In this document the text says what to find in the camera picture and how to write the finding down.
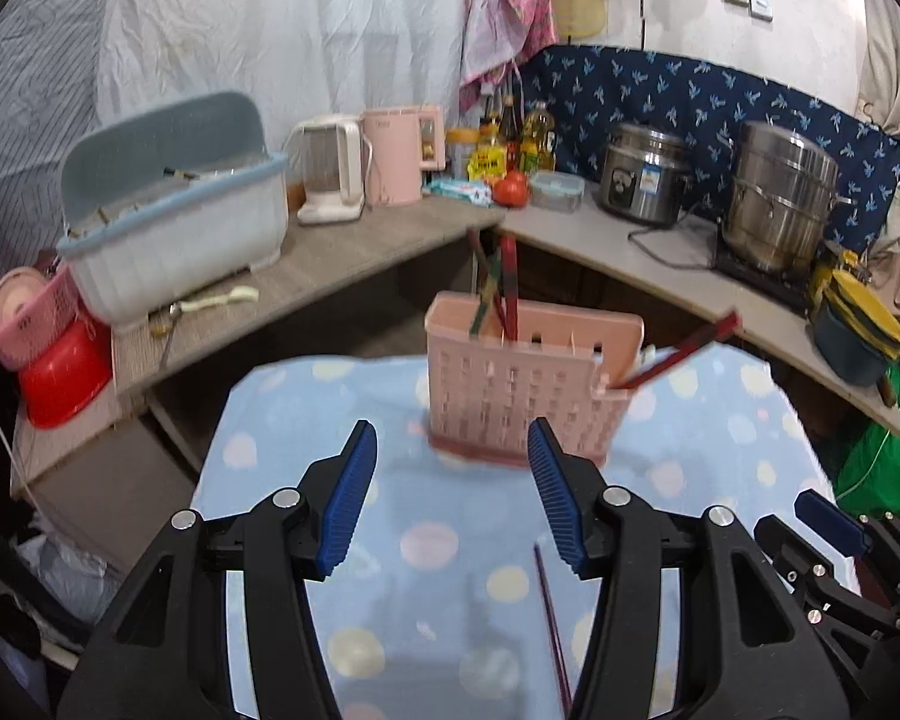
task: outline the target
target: green plastic bag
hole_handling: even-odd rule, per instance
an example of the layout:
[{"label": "green plastic bag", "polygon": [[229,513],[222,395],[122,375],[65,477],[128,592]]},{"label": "green plastic bag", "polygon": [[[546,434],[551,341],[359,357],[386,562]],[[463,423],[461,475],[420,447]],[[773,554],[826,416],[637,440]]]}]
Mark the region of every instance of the green plastic bag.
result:
[{"label": "green plastic bag", "polygon": [[[887,375],[900,399],[900,368],[891,365]],[[871,422],[850,450],[837,477],[834,485],[837,503],[854,517],[860,514],[883,517],[885,512],[900,514],[900,439],[890,435],[884,442],[886,435],[886,428]]]}]

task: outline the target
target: pink dot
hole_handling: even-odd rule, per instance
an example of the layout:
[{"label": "pink dot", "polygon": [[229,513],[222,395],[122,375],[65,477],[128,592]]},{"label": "pink dot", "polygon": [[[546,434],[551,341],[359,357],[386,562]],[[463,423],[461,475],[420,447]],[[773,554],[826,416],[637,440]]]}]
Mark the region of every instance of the pink dot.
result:
[{"label": "pink dot", "polygon": [[456,555],[460,540],[452,528],[439,522],[420,522],[400,538],[400,554],[421,571],[442,568]]},{"label": "pink dot", "polygon": [[343,709],[343,720],[386,720],[386,715],[373,704],[348,704]]}]

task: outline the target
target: pink electric kettle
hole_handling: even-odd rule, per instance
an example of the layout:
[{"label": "pink electric kettle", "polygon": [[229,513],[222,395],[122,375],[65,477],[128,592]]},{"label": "pink electric kettle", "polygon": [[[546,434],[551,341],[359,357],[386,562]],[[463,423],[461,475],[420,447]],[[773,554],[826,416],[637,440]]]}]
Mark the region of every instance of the pink electric kettle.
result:
[{"label": "pink electric kettle", "polygon": [[373,148],[367,200],[404,205],[420,199],[425,170],[443,170],[443,113],[439,105],[377,108],[362,117]]}]

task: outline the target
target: pink basket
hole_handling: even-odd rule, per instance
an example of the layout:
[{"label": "pink basket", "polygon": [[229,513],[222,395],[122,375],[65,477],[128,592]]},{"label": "pink basket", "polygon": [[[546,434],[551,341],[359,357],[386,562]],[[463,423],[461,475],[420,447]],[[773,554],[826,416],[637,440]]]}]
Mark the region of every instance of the pink basket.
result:
[{"label": "pink basket", "polygon": [[432,445],[525,464],[527,427],[546,416],[564,451],[601,466],[634,396],[610,387],[636,364],[643,319],[520,300],[510,343],[492,309],[469,336],[479,302],[440,293],[424,320]]},{"label": "pink basket", "polygon": [[77,317],[79,294],[67,266],[0,328],[0,363],[7,370],[20,370],[43,354]]}]

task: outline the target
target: tablecloth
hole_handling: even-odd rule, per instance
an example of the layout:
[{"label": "tablecloth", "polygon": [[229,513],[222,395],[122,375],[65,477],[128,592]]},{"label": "tablecloth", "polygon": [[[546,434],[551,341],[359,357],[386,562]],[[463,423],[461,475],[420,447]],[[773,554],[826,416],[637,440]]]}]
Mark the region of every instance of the tablecloth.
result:
[{"label": "tablecloth", "polygon": [[[301,358],[257,368],[229,396],[194,493],[204,518],[248,511],[338,454],[357,419],[377,469],[346,560],[309,583],[317,638],[346,720],[562,717],[533,567],[540,539],[572,683],[598,586],[557,557],[533,477],[428,445],[423,357]],[[634,397],[607,482],[698,517],[722,503],[752,529],[774,512],[808,536],[856,589],[852,565],[793,514],[801,490],[832,499],[802,425],[765,362],[711,346]],[[669,709],[679,638],[676,572],[664,572],[655,712]],[[227,577],[235,707],[256,717],[242,575]]]}]

